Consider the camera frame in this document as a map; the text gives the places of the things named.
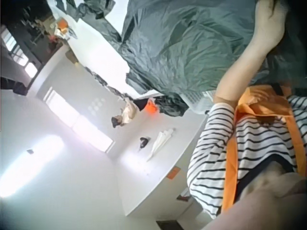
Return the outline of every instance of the light fixture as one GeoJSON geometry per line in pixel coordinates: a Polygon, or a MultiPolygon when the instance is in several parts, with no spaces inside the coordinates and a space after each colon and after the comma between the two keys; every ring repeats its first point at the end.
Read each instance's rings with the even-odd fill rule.
{"type": "Polygon", "coordinates": [[[46,163],[61,152],[63,147],[62,139],[52,135],[23,152],[0,178],[0,196],[8,197],[31,181],[46,163]]]}

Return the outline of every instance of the orange strap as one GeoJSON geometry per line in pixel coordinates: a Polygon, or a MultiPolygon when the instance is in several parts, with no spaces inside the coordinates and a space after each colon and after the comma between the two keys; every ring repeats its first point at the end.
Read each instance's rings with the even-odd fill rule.
{"type": "Polygon", "coordinates": [[[301,176],[306,176],[306,151],[301,133],[297,127],[294,116],[285,117],[289,129],[290,137],[295,151],[295,159],[297,165],[297,172],[301,176]]]}
{"type": "MultiPolygon", "coordinates": [[[[242,102],[239,102],[240,105],[236,108],[235,123],[236,120],[240,120],[240,118],[246,114],[266,117],[282,116],[285,118],[295,150],[297,171],[300,175],[306,176],[306,152],[304,143],[299,128],[297,127],[292,108],[287,103],[286,99],[274,95],[272,89],[268,86],[254,86],[249,87],[240,100],[242,102]],[[271,98],[273,97],[275,103],[266,101],[265,98],[268,98],[268,96],[271,98]],[[252,102],[252,104],[246,104],[245,102],[247,101],[252,102]]],[[[237,177],[238,154],[236,135],[234,134],[227,143],[222,211],[229,209],[235,202],[237,177]]]]}
{"type": "Polygon", "coordinates": [[[229,209],[235,202],[236,185],[238,178],[238,154],[236,134],[234,133],[227,143],[226,172],[222,211],[229,209]]]}

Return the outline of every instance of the orange sticker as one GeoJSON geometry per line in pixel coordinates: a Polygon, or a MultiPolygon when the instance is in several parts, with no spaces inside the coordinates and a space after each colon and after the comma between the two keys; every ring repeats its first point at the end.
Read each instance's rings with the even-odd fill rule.
{"type": "Polygon", "coordinates": [[[173,180],[175,176],[177,176],[178,172],[180,172],[180,168],[175,166],[166,176],[166,178],[173,180]]]}

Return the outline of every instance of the hand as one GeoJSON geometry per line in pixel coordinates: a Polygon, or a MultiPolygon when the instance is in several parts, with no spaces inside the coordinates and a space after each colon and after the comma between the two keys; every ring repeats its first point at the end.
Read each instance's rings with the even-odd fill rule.
{"type": "Polygon", "coordinates": [[[287,9],[280,0],[259,0],[256,5],[255,31],[251,44],[268,54],[284,35],[287,9]]]}

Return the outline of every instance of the hair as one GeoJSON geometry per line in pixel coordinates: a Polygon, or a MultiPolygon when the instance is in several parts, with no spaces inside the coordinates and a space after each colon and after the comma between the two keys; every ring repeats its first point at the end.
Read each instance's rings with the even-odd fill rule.
{"type": "Polygon", "coordinates": [[[120,122],[117,120],[116,117],[112,117],[111,118],[111,122],[112,122],[112,125],[113,125],[113,128],[115,128],[116,126],[120,126],[120,122]]]}

